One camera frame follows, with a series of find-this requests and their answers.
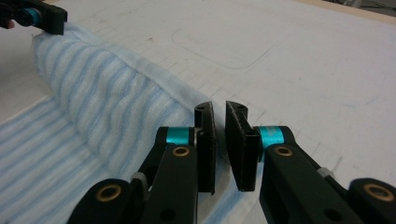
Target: folded cloth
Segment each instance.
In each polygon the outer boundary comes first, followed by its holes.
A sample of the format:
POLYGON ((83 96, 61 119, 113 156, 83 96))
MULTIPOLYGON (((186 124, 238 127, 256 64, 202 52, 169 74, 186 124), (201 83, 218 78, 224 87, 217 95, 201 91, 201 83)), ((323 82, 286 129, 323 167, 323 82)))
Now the folded cloth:
MULTIPOLYGON (((54 95, 0 125, 0 223, 65 223, 93 184, 130 179, 160 126, 193 126, 194 107, 209 101, 139 55, 65 29, 34 39, 35 66, 54 95)), ((200 223, 241 223, 257 200, 237 192, 225 158, 215 195, 199 194, 200 223)))

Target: blue striped cloth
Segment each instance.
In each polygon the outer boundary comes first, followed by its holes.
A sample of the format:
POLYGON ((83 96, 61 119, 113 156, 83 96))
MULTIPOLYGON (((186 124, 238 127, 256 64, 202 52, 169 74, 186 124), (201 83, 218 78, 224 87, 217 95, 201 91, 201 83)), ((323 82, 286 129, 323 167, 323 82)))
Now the blue striped cloth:
MULTIPOLYGON (((65 223, 93 184, 130 179, 160 126, 193 126, 194 107, 208 101, 74 25, 35 37, 33 52, 54 95, 0 125, 0 223, 65 223)), ((242 222, 257 199, 237 192, 220 155, 216 191, 199 194, 199 222, 242 222)))

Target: table surface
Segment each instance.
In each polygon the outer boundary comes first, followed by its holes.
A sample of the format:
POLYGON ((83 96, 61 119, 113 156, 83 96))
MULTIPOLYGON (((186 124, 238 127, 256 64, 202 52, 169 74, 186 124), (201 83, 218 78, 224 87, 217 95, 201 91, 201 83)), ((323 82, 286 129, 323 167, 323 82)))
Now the table surface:
MULTIPOLYGON (((252 125, 291 127, 344 187, 366 176, 396 186, 396 18, 313 0, 54 4, 223 109, 226 100, 246 105, 252 125)), ((0 122, 51 95, 32 62, 39 33, 0 33, 0 122)))

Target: striped towel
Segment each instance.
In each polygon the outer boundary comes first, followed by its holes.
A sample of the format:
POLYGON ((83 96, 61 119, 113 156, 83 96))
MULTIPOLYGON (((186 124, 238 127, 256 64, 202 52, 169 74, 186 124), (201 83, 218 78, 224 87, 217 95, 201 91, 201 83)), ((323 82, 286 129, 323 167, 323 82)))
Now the striped towel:
MULTIPOLYGON (((130 179, 160 126, 193 126, 194 107, 209 100, 70 24, 64 36, 35 37, 34 57, 54 95, 0 125, 0 223, 65 223, 93 184, 130 179)), ((241 223, 257 193, 237 192, 220 155, 217 167, 217 192, 199 194, 198 221, 241 223)))

